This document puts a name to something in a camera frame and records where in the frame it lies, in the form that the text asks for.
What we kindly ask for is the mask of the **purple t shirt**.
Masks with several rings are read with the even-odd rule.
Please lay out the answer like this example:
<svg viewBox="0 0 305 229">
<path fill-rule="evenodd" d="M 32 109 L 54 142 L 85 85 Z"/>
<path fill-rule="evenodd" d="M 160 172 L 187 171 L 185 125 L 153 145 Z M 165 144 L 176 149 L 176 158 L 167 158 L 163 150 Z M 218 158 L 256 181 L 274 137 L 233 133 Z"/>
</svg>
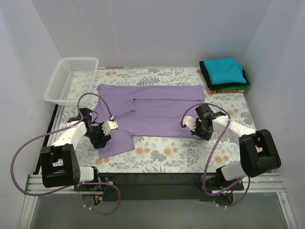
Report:
<svg viewBox="0 0 305 229">
<path fill-rule="evenodd" d="M 135 149 L 135 136 L 196 138 L 180 121 L 187 112 L 197 117 L 194 105 L 204 102 L 202 85 L 192 86 L 121 86 L 100 84 L 94 111 L 98 123 L 113 115 L 118 130 L 100 148 L 99 158 L 104 159 Z"/>
</svg>

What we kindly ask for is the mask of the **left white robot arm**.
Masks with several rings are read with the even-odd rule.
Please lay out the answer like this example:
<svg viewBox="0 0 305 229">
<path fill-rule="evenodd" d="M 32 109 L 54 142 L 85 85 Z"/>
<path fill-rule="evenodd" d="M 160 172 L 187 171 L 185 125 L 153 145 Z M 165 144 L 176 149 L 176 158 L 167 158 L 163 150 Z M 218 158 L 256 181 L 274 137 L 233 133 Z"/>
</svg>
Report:
<svg viewBox="0 0 305 229">
<path fill-rule="evenodd" d="M 70 118 L 67 124 L 68 129 L 59 139 L 40 152 L 42 182 L 46 188 L 97 181 L 96 168 L 79 166 L 76 147 L 85 136 L 94 148 L 104 148 L 112 138 L 111 132 L 118 129 L 113 117 L 99 124 L 93 122 L 92 110 L 88 108 L 81 108 L 78 116 Z"/>
</svg>

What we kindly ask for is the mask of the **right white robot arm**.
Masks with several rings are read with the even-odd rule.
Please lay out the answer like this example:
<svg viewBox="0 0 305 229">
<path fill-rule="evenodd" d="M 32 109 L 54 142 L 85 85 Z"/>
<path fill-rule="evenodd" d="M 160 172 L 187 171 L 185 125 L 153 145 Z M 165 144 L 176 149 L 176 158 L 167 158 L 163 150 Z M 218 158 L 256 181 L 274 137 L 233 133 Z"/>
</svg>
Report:
<svg viewBox="0 0 305 229">
<path fill-rule="evenodd" d="M 192 135 L 205 141 L 209 141 L 213 133 L 217 132 L 220 139 L 226 137 L 239 147 L 239 161 L 218 168 L 212 177 L 202 178 L 206 190 L 232 188 L 239 179 L 254 178 L 282 165 L 268 130 L 255 130 L 241 125 L 232 121 L 224 110 L 213 112 L 209 104 L 199 104 L 195 111 L 197 118 L 185 115 L 182 127 L 188 127 Z"/>
</svg>

